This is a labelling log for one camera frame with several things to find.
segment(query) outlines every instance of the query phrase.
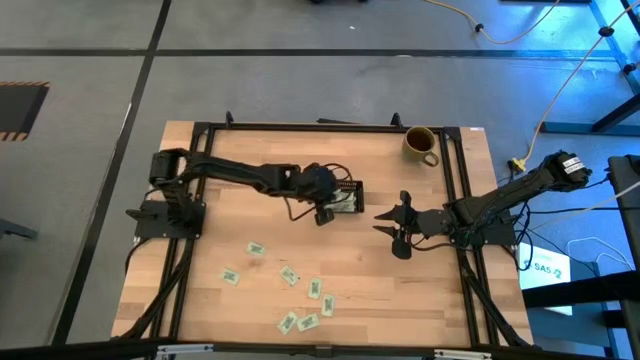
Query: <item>black metal frame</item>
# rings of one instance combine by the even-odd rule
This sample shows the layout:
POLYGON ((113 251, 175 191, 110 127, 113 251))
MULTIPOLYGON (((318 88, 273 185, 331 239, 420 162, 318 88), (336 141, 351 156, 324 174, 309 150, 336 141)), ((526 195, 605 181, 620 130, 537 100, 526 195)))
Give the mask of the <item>black metal frame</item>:
MULTIPOLYGON (((627 0, 620 1, 625 9, 629 7, 629 2, 627 0)), ((598 4, 595 1, 591 1, 589 3, 589 8, 600 27, 608 26, 598 4)), ((631 23, 636 29, 636 32, 640 35, 640 22, 636 17, 637 14, 634 10, 629 11, 627 14, 631 19, 631 23)), ((609 48, 614 52, 616 62, 620 68, 623 69, 623 75, 629 83, 634 96, 594 124, 545 121, 542 123, 540 128, 541 132, 580 135, 640 136, 640 126, 618 125, 636 111, 640 110, 640 83, 638 83, 634 75, 631 73, 635 70, 635 64, 632 66, 632 64, 628 63, 627 56, 620 49, 620 46, 614 36, 615 35, 605 37, 605 40, 607 41, 609 48)))
MULTIPOLYGON (((364 132, 364 133, 396 133, 402 134, 410 127, 404 127, 399 116, 394 115, 390 126, 370 126, 346 124, 340 122, 322 123, 318 125, 308 124, 254 124, 254 123, 235 123, 230 113, 227 113, 227 119, 224 123, 201 123, 194 124, 190 149, 196 150, 200 144, 201 138, 205 137, 204 150, 210 152, 213 148, 215 132, 217 130, 261 130, 261 131, 319 131, 319 132, 364 132)), ((451 159, 449 156, 449 141, 453 142, 456 159, 458 163, 459 177, 462 184, 463 195, 471 195, 471 187, 466 169, 466 161, 462 146, 462 138, 460 129, 456 127, 432 127, 430 128, 440 140, 440 150, 442 167, 447 186, 447 195, 449 201, 456 200, 455 186, 453 180, 453 171, 451 159)), ((205 178, 198 179, 195 199, 201 200, 204 194, 205 178)), ((162 283, 166 284, 170 273, 173 273, 173 263, 175 261, 175 253, 178 245, 178 239, 170 239, 165 265, 163 269, 162 283)), ((162 311, 153 319, 151 326, 151 338, 148 339, 118 339, 110 342, 61 345, 36 347, 28 349, 0 350, 0 356, 7 359, 129 359, 132 354, 136 357, 144 356, 147 359, 153 358, 162 345, 189 345, 202 344, 203 351, 215 352, 251 352, 251 353, 284 353, 284 354, 307 354, 317 357, 333 357, 337 355, 390 355, 390 356, 425 356, 433 358, 436 356, 444 356, 445 351, 471 351, 475 353, 490 353, 493 359, 517 359, 517 360, 533 360, 533 359, 602 359, 600 357, 581 356, 564 353, 555 353, 542 351, 535 347, 518 347, 518 346, 500 346, 498 342, 495 324, 491 322, 491 318, 485 312, 488 336, 490 344, 481 344, 479 340, 478 325, 475 317, 474 304, 470 285, 464 281, 463 272, 469 272, 466 253, 457 250, 459 268, 461 271, 460 278, 462 282, 463 297, 465 301, 465 310, 468 323, 469 338, 471 346, 469 348, 434 348, 434 347, 387 347, 387 346, 341 346, 341 345, 286 345, 286 344, 252 344, 252 343, 215 343, 208 341, 187 342, 179 341, 179 323, 180 315, 184 306, 186 295, 186 286, 188 281, 188 268, 191 264, 191 256, 195 247, 195 238, 185 240, 185 251, 181 263, 187 264, 186 271, 178 281, 176 300, 173 305, 173 316, 170 324, 169 337, 155 337, 161 327, 162 311)), ((484 259, 480 251, 474 253, 476 260, 476 269, 479 281, 474 282, 475 287, 483 288, 488 294, 486 269, 484 267, 484 259)))
MULTIPOLYGON (((196 122, 194 124, 193 135, 191 139, 190 149, 192 151, 196 150, 199 146, 200 139, 202 135, 206 135, 206 144, 205 144, 205 152, 211 152, 213 148, 213 141, 215 138, 215 133, 217 130, 233 130, 233 131, 242 131, 242 130, 259 130, 259 131, 318 131, 318 132, 364 132, 364 133, 405 133, 410 127, 405 127, 402 125, 402 122, 399 119, 399 116, 394 116, 391 125, 389 126, 373 126, 373 125, 355 125, 355 124, 266 124, 266 123, 236 123, 233 121, 233 117, 230 113, 227 113, 226 121, 224 123, 202 123, 196 122)), ((439 128, 432 127, 430 128, 436 136, 439 137, 440 140, 440 151, 442 158, 442 166, 445 175, 445 183, 447 187, 447 194, 449 201, 456 200, 455 186, 452 176, 452 168, 451 168, 451 160, 449 157, 449 149, 448 149, 448 141, 453 141, 454 148, 456 152, 456 158, 458 160, 458 170, 460 172, 460 181, 462 183, 464 196, 471 195, 471 188, 469 184, 468 173, 466 169, 466 162, 464 159, 464 151, 462 147, 462 138, 460 136, 459 128, 439 128)), ((199 179, 197 190, 195 194, 195 199, 202 199, 204 193, 206 179, 199 179)), ((166 282, 167 274, 171 272, 173 266, 173 259, 175 258, 175 246, 172 246, 175 242, 175 239, 170 240, 170 246, 167 250, 166 258, 165 258, 165 267, 162 270, 163 274, 163 282, 166 282)), ((185 246, 195 246, 195 239, 187 239, 185 246)), ((467 256, 466 253, 460 249, 457 250, 458 261, 461 262, 462 256, 467 256)), ((484 266, 484 259, 482 257, 482 253, 480 251, 474 252, 475 260, 476 260, 476 271, 478 272, 478 276, 480 279, 480 283, 482 284, 485 291, 488 292, 488 282, 486 276, 486 269, 484 266)), ((475 309, 472 298, 472 291, 469 285, 461 278, 461 285, 463 289, 463 297, 465 303, 469 338, 471 341, 472 347, 475 347, 480 344, 480 336, 478 331, 478 324, 475 316, 475 309)), ((180 326, 180 317, 182 314, 182 309, 184 307, 184 300, 186 295, 186 287, 188 281, 188 271, 185 276, 180 280, 178 284, 178 290, 175 297, 175 302, 173 306, 173 316, 171 318, 170 323, 170 332, 169 337, 172 339, 177 339, 179 326, 180 326)), ((490 318, 486 316, 487 326, 488 326, 488 334, 490 344, 498 345, 498 335, 495 324, 490 320, 490 318)), ((157 315, 154 319, 154 323, 152 325, 153 332, 151 336, 158 335, 158 329, 161 326, 162 315, 157 315)), ((246 344, 238 344, 238 349, 245 349, 246 344)), ((340 347, 332 346, 331 353, 334 355, 347 355, 343 353, 336 352, 335 349, 339 349, 340 347)), ((425 350, 421 350, 421 356, 425 356, 425 350)))

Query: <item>black floor stripe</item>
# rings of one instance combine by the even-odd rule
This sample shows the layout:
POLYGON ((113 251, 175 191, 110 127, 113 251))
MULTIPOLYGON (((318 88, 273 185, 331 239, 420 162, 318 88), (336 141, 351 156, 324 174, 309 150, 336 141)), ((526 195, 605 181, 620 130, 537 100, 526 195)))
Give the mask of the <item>black floor stripe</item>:
MULTIPOLYGON (((468 57, 516 59, 582 59, 586 50, 421 50, 421 49, 160 49, 156 57, 321 57, 321 56, 393 56, 393 57, 468 57)), ((615 61, 616 53, 596 50, 590 58, 615 61)))
POLYGON ((146 56, 147 49, 112 49, 112 48, 0 48, 0 56, 87 56, 87 57, 128 57, 146 56))
MULTIPOLYGON (((158 48, 160 36, 162 35, 162 30, 164 29, 170 7, 171 0, 164 0, 160 9, 160 14, 158 15, 158 21, 156 22, 156 26, 153 30, 151 41, 149 42, 148 50, 151 52, 158 48)), ((138 108, 140 107, 144 88, 149 78, 153 59, 153 56, 148 55, 142 63, 140 74, 138 75, 138 80, 133 90, 133 95, 131 96, 129 110, 125 116, 122 130, 120 131, 116 146, 113 150, 113 154, 111 155, 107 173, 103 179, 102 186, 100 187, 96 203, 94 204, 93 212, 90 217, 91 220, 85 231, 85 236, 82 239, 82 252, 80 253, 77 265, 75 266, 73 280, 68 286, 68 291, 66 293, 67 296, 64 301, 64 305, 62 306, 60 316, 58 317, 58 323, 53 335, 53 345, 62 345, 66 343, 69 336, 69 331, 73 324, 73 318, 78 308, 80 297, 82 296, 82 290, 87 280, 87 275, 89 274, 91 261, 93 260, 93 255, 95 254, 96 247, 98 245, 98 239, 100 238, 100 232, 104 225, 104 219, 107 215, 111 196, 113 195, 116 180, 118 179, 120 166, 122 165, 125 150, 129 143, 133 124, 135 122, 136 115, 138 114, 138 108)))

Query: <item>wooden tabletop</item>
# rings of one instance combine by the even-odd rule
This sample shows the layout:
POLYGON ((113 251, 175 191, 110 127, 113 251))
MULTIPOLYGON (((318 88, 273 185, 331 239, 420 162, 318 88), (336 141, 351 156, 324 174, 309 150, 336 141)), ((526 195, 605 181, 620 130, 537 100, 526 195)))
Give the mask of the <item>wooden tabletop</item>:
MULTIPOLYGON (((161 148, 189 148, 193 124, 168 122, 161 148)), ((484 130, 461 131, 472 192, 484 194, 496 187, 484 130)), ((469 346, 455 250, 414 251, 411 260, 399 260, 391 254, 391 238, 372 228, 387 225, 373 217, 398 204, 400 190, 410 192, 412 205, 419 210, 441 208, 447 202, 442 165, 429 168, 403 162, 402 137, 216 131, 215 156, 256 165, 337 162, 348 167, 354 179, 364 182, 365 212, 339 214, 322 227, 315 225, 313 215, 292 223, 282 199, 208 180, 205 225, 195 245, 179 338, 214 343, 469 346), (246 253, 250 241, 266 247, 264 257, 246 253), (294 287, 279 275, 284 265, 301 277, 294 287), (221 279, 223 268, 240 274, 236 287, 221 279), (320 316, 321 301, 307 296, 312 277, 322 279, 323 293, 336 297, 331 318, 320 316), (318 313, 320 326, 303 333, 293 329, 285 336, 276 325, 289 311, 299 317, 318 313)), ((455 152, 449 146, 456 194, 461 196, 455 152)), ((294 215, 308 207, 292 205, 294 215)), ((445 241, 444 236, 433 237, 423 245, 445 241)), ((128 330, 156 295, 166 249, 167 240, 153 239, 133 256, 113 335, 128 330)), ((513 259, 499 247, 486 247, 484 255, 494 301, 520 336, 532 341, 513 259)), ((168 333, 172 303, 170 298, 161 334, 168 333)), ((480 335, 486 342, 481 309, 476 299, 480 335)))

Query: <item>black cable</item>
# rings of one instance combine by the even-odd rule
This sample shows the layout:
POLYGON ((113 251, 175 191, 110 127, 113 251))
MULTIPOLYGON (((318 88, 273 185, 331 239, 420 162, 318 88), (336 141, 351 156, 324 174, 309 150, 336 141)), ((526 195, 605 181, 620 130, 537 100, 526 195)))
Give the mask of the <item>black cable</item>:
MULTIPOLYGON (((147 191, 146 193, 144 193, 144 195, 142 196, 142 201, 144 202, 145 200, 147 200, 147 196, 149 196, 149 194, 154 193, 156 191, 160 191, 160 189, 153 188, 153 189, 147 191)), ((129 253, 127 254, 127 259, 124 262, 124 273, 125 273, 125 275, 129 271, 129 262, 131 261, 131 257, 133 256, 133 253, 135 253, 136 250, 138 250, 138 248, 140 246, 144 245, 147 241, 149 241, 149 238, 141 238, 140 241, 134 247, 132 247, 131 250, 129 250, 129 253)))
POLYGON ((527 233, 526 231, 523 231, 523 230, 518 230, 518 231, 524 234, 524 236, 526 236, 527 239, 529 239, 529 246, 531 247, 531 251, 529 251, 529 261, 527 262, 527 265, 525 265, 524 268, 521 268, 520 263, 518 262, 518 257, 515 255, 515 253, 512 253, 511 251, 509 252, 513 257, 513 261, 516 263, 516 268, 518 268, 518 270, 520 271, 527 271, 529 270, 529 268, 531 268, 531 262, 533 261, 533 240, 531 240, 531 235, 529 235, 529 233, 527 233))
POLYGON ((147 200, 147 196, 149 196, 149 194, 154 193, 156 191, 160 191, 160 189, 154 188, 154 189, 151 189, 151 190, 147 191, 146 193, 144 193, 144 195, 142 196, 142 201, 147 200))
POLYGON ((513 260, 515 260, 514 252, 507 245, 500 245, 500 247, 503 248, 504 251, 506 251, 507 254, 509 254, 509 256, 513 258, 513 260))
POLYGON ((427 246, 426 248, 420 248, 420 247, 417 247, 417 246, 415 246, 415 245, 413 245, 411 243, 409 243, 409 244, 411 245, 411 247, 414 250, 417 250, 417 251, 431 251, 431 250, 435 250, 435 249, 438 249, 438 248, 441 248, 441 247, 452 247, 452 248, 456 248, 456 249, 460 249, 460 250, 464 250, 464 251, 473 252, 472 249, 463 248, 462 246, 456 246, 454 244, 449 244, 449 243, 442 243, 442 244, 437 244, 437 245, 433 245, 433 246, 427 246))
MULTIPOLYGON (((562 210, 549 210, 549 211, 532 211, 532 214, 558 214, 563 212, 572 212, 572 211, 581 211, 586 210, 588 208, 571 208, 571 209, 562 209, 562 210)), ((640 210, 640 207, 599 207, 593 208, 591 210, 640 210)))
POLYGON ((329 203, 320 203, 316 206, 313 206, 307 210, 305 210, 302 214, 296 216, 295 218, 293 217, 293 214, 291 213, 291 204, 289 204, 289 200, 286 197, 283 197, 284 199, 284 203, 287 204, 287 213, 289 214, 289 220, 291 221, 298 221, 300 219, 302 219, 303 216, 307 215, 308 213, 312 212, 313 210, 316 210, 320 207, 326 206, 326 205, 333 205, 333 204, 338 204, 341 203, 345 200, 347 200, 349 197, 346 196, 344 199, 338 200, 338 201, 334 201, 334 202, 329 202, 329 203))
POLYGON ((191 256, 193 248, 185 247, 182 252, 180 261, 173 269, 173 272, 167 279, 164 286, 158 290, 158 294, 153 298, 144 313, 136 320, 131 329, 124 333, 121 337, 126 339, 139 339, 151 323, 156 313, 162 309, 163 304, 173 291, 178 281, 184 276, 186 270, 191 266, 191 256))
POLYGON ((418 242, 417 242, 417 243, 415 243, 415 244, 414 244, 414 243, 411 243, 411 245, 412 245, 412 246, 418 246, 418 245, 420 245, 420 243, 421 243, 421 242, 423 242, 423 241, 425 241, 425 240, 427 240, 427 237, 426 237, 426 236, 423 236, 423 237, 422 237, 422 239, 420 239, 420 241, 418 241, 418 242))
MULTIPOLYGON (((328 164, 324 164, 324 165, 322 165, 322 166, 323 166, 323 167, 335 166, 335 167, 336 167, 336 169, 342 169, 342 170, 344 170, 344 172, 346 172, 346 173, 347 173, 347 176, 346 176, 346 177, 344 177, 344 178, 342 178, 342 179, 339 179, 339 180, 346 180, 346 179, 353 180, 353 176, 351 176, 351 171, 349 171, 349 169, 347 169, 347 167, 346 167, 346 166, 344 166, 344 165, 341 165, 341 164, 338 164, 338 163, 328 163, 328 164)), ((289 204, 289 200, 288 200, 286 197, 283 197, 283 199, 284 199, 284 203, 287 205, 287 213, 289 214, 289 220, 291 220, 291 221, 298 221, 298 220, 302 219, 302 217, 304 217, 304 216, 305 216, 305 215, 307 215, 308 213, 312 212, 313 210, 316 210, 316 209, 318 209, 318 208, 320 208, 320 207, 323 207, 323 206, 326 206, 326 205, 333 205, 333 204, 341 203, 341 202, 343 202, 343 201, 347 200, 348 198, 349 198, 349 197, 348 197, 348 196, 346 196, 346 197, 345 197, 344 199, 342 199, 342 200, 338 200, 338 201, 334 201, 334 202, 329 202, 329 203, 321 203, 321 204, 317 204, 317 205, 315 205, 315 206, 313 206, 313 207, 311 207, 311 208, 309 208, 309 209, 305 210, 304 212, 302 212, 302 214, 300 214, 300 215, 298 215, 298 216, 296 216, 296 217, 293 217, 293 213, 292 213, 292 211, 291 211, 291 204, 289 204)))
MULTIPOLYGON (((524 225, 522 225, 522 231, 526 232, 527 229, 529 229, 529 225, 531 224, 531 208, 529 207, 529 200, 525 201, 524 204, 522 205, 522 209, 520 210, 520 214, 518 215, 518 219, 520 219, 520 217, 522 217, 522 214, 524 213, 524 210, 527 210, 527 219, 524 221, 524 225)), ((519 236, 516 238, 516 244, 520 245, 520 243, 522 242, 523 238, 524 238, 523 233, 520 233, 519 236)))
POLYGON ((529 208, 529 200, 525 201, 525 203, 522 204, 522 208, 520 209, 520 213, 513 220, 513 222, 511 223, 512 225, 515 225, 516 222, 518 222, 522 218, 522 215, 524 214, 524 210, 527 209, 527 208, 529 208))
POLYGON ((509 168, 509 176, 506 178, 502 178, 500 180, 498 180, 498 184, 500 184, 501 182, 505 181, 505 180, 509 180, 509 183, 511 183, 513 181, 513 177, 515 176, 515 173, 513 172, 512 168, 509 168))
POLYGON ((576 258, 574 258, 573 256, 567 254, 566 252, 564 252, 562 249, 560 249, 560 247, 556 244, 554 244, 553 242, 551 242, 551 240, 545 238, 544 236, 538 234, 537 232, 533 231, 533 230, 528 230, 529 232, 533 233, 534 235, 536 235, 537 237, 539 237, 540 239, 548 242, 549 244, 551 244, 554 248, 556 248, 561 254, 567 256, 569 259, 583 265, 584 267, 586 267, 587 269, 589 269, 589 271, 591 271, 591 273, 593 274, 593 276, 595 276, 597 279, 600 280, 600 283, 606 287, 609 291, 611 291, 612 294, 614 294, 615 296, 617 296, 619 299, 624 299, 623 296, 620 295, 620 293, 618 293, 614 288, 612 288, 611 286, 609 286, 609 284, 604 281, 604 279, 602 279, 602 277, 600 276, 600 274, 598 274, 591 266, 589 266, 587 263, 580 261, 576 258))
POLYGON ((453 247, 453 248, 456 248, 456 249, 473 252, 472 249, 467 249, 465 247, 457 246, 455 244, 450 244, 450 243, 442 243, 442 244, 437 244, 437 245, 433 245, 433 246, 427 246, 427 247, 424 247, 424 248, 421 248, 421 247, 417 246, 418 244, 420 244, 421 242, 423 242, 425 240, 427 240, 427 237, 423 236, 422 239, 420 239, 420 241, 418 241, 417 243, 414 244, 411 241, 411 234, 407 234, 407 238, 406 238, 406 241, 407 241, 407 243, 409 243, 409 246, 411 246, 412 249, 417 250, 417 251, 431 251, 431 250, 435 250, 435 249, 438 249, 438 248, 441 248, 441 247, 453 247))
POLYGON ((124 273, 125 275, 127 274, 127 272, 129 271, 129 262, 131 261, 131 257, 133 256, 133 253, 136 252, 136 250, 138 250, 138 248, 144 244, 147 243, 147 241, 149 241, 150 238, 141 238, 140 241, 138 241, 138 243, 131 248, 131 250, 129 250, 129 253, 127 254, 127 260, 125 260, 124 262, 124 273))
POLYGON ((598 186, 598 185, 604 184, 604 183, 606 183, 607 181, 609 181, 609 175, 605 176, 605 177, 604 177, 604 179, 602 179, 602 180, 598 181, 597 183, 593 183, 593 184, 591 184, 591 185, 589 185, 589 186, 585 186, 585 187, 583 187, 583 188, 581 188, 581 189, 578 189, 578 190, 584 190, 584 189, 592 188, 592 187, 594 187, 594 186, 598 186))
POLYGON ((327 168, 329 166, 335 166, 334 169, 329 169, 329 170, 331 170, 331 172, 333 172, 335 169, 342 169, 345 173, 347 173, 347 176, 345 176, 345 177, 343 177, 341 179, 338 179, 338 180, 347 180, 347 179, 348 180, 353 180, 353 176, 351 176, 351 171, 349 171, 349 169, 347 169, 347 167, 344 166, 344 165, 341 165, 341 164, 338 164, 338 163, 328 163, 328 164, 324 164, 322 166, 323 167, 327 167, 327 168))
POLYGON ((289 220, 291 221, 298 221, 300 219, 302 219, 303 216, 307 215, 308 213, 312 212, 313 210, 319 208, 320 206, 323 206, 325 204, 318 204, 316 206, 313 206, 311 208, 309 208, 308 210, 305 210, 302 214, 296 216, 295 218, 293 217, 293 214, 291 213, 291 204, 289 204, 289 200, 287 200, 287 198, 283 198, 284 199, 284 203, 287 204, 287 213, 289 213, 289 220))

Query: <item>yellow extension cord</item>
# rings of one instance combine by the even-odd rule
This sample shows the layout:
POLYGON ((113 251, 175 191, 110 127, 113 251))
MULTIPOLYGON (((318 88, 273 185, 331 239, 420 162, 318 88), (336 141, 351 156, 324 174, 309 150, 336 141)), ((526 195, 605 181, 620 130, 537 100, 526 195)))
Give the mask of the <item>yellow extension cord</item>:
MULTIPOLYGON (((466 17, 474 25, 478 25, 479 24, 479 22, 476 21, 476 19, 474 19, 473 16, 469 15, 468 13, 466 13, 463 10, 458 9, 455 6, 452 6, 452 5, 449 5, 449 4, 445 4, 445 3, 441 3, 441 2, 435 1, 435 0, 424 0, 424 1, 427 2, 427 3, 433 4, 433 5, 437 5, 437 6, 441 6, 441 7, 447 8, 449 10, 453 10, 453 11, 457 12, 458 14, 466 17)), ((510 43, 516 42, 516 41, 520 40, 521 38, 523 38, 524 36, 526 36, 527 34, 529 34, 536 26, 538 26, 551 13, 551 11, 556 7, 556 5, 558 5, 559 2, 560 2, 560 0, 556 0, 556 2, 553 3, 553 6, 551 6, 551 8, 549 10, 547 10, 547 12, 538 21, 536 21, 536 23, 533 24, 533 26, 531 26, 529 28, 529 30, 523 32, 522 34, 516 36, 515 38, 513 38, 511 40, 497 41, 497 40, 493 39, 491 36, 489 36, 489 34, 487 34, 487 32, 483 28, 480 28, 479 30, 487 38, 487 40, 489 42, 493 43, 493 44, 504 45, 504 44, 510 44, 510 43)), ((609 27, 613 27, 613 25, 615 25, 615 23, 617 23, 618 20, 620 20, 620 18, 622 18, 622 16, 624 16, 624 14, 626 14, 629 11, 631 11, 631 9, 633 9, 638 4, 640 4, 640 0, 634 2, 628 8, 626 8, 620 15, 618 15, 618 17, 616 17, 613 20, 613 22, 611 22, 611 25, 609 25, 609 27)), ((511 159, 511 163, 513 164, 513 169, 516 170, 516 172, 526 171, 526 163, 527 163, 527 160, 529 160, 529 158, 531 158, 531 155, 533 154, 533 146, 534 146, 534 144, 536 142, 536 138, 538 137, 538 133, 540 132, 540 127, 542 126, 542 123, 544 123, 544 121, 547 119, 547 116, 549 116, 549 113, 551 112, 551 109, 555 105, 556 101, 558 101, 558 97, 560 97, 560 94, 562 94, 564 89, 567 87, 567 84, 569 84, 569 81, 578 72, 578 70, 580 70, 582 65, 584 65, 584 63, 587 61, 587 58, 591 55, 591 53, 593 53, 593 51, 598 46, 598 44, 600 44, 602 39, 604 39, 604 37, 600 36, 598 41, 596 41, 596 43, 593 44, 591 49, 589 49, 589 51, 587 51, 587 53, 582 58, 582 60, 578 64, 578 66, 576 66, 576 68, 569 75, 569 77, 564 82, 564 84, 562 84, 562 86, 560 87, 560 90, 558 90, 556 95, 553 97, 553 100, 551 100, 551 103, 549 104, 549 106, 545 110, 544 114, 542 115, 542 118, 540 119, 540 121, 538 122, 538 125, 536 126, 536 130, 535 130, 535 132, 533 134, 533 138, 531 140, 531 145, 529 146, 529 151, 527 152, 527 155, 525 157, 523 157, 523 158, 520 158, 520 159, 518 159, 518 158, 511 159)))

